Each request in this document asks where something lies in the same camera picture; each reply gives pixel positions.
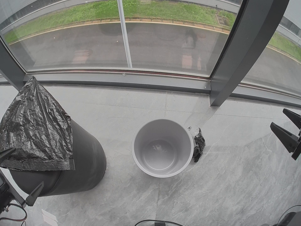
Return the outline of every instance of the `road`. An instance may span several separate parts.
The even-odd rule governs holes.
[[[127,23],[133,68],[209,76],[228,35],[171,24]],[[48,32],[10,46],[27,71],[127,67],[119,23]],[[301,93],[301,65],[266,48],[245,82]]]

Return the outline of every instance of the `green lawn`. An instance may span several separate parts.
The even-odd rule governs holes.
[[[290,40],[281,36],[279,33],[274,33],[273,37],[269,41],[269,44],[280,48],[301,62],[301,48]]]
[[[141,4],[140,0],[122,1],[125,17],[157,17],[218,25],[215,17],[215,13],[218,13],[216,9],[182,2],[151,1],[150,4]],[[235,20],[235,15],[229,12],[219,11],[219,13],[221,12],[221,15],[229,18],[232,25]],[[116,0],[92,2],[38,17],[5,34],[5,39],[10,43],[18,38],[52,27],[63,26],[79,21],[118,17],[119,13]]]

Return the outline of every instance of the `trash bag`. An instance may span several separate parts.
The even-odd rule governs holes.
[[[199,133],[194,137],[194,141],[196,146],[194,147],[192,158],[194,158],[194,162],[198,162],[200,157],[203,155],[203,150],[206,145],[205,139],[201,132],[201,128],[199,128]]]
[[[16,147],[1,167],[19,171],[75,170],[71,118],[32,77],[0,123],[0,151]]]

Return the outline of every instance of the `wire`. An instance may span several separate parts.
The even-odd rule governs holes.
[[[26,211],[25,211],[25,209],[24,209],[23,207],[21,207],[21,206],[18,205],[18,204],[14,204],[14,203],[9,203],[9,204],[8,204],[8,207],[10,207],[10,206],[16,206],[16,207],[22,209],[22,210],[25,212],[25,217],[24,217],[23,219],[0,218],[0,221],[5,219],[5,220],[11,220],[11,221],[22,222],[22,221],[25,221],[25,220],[27,219],[27,213],[26,213]]]
[[[184,225],[182,225],[182,224],[178,224],[178,223],[171,222],[171,221],[152,220],[152,219],[146,219],[146,220],[142,220],[142,221],[138,222],[137,224],[135,224],[135,226],[137,226],[138,224],[140,224],[140,223],[142,223],[142,222],[145,222],[145,221],[153,221],[153,222],[165,222],[165,223],[176,224],[176,225],[179,225],[179,226],[184,226]]]
[[[277,223],[277,224],[279,224],[279,221],[281,220],[282,216],[283,216],[288,210],[286,210],[286,211],[281,215],[281,217],[280,217],[280,219],[278,220],[278,223]]]

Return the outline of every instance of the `black cylindrical object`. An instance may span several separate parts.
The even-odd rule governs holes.
[[[107,161],[99,141],[71,120],[73,133],[73,159],[75,170],[66,171],[14,171],[16,184],[30,194],[42,181],[40,196],[70,194],[95,187],[106,170]]]

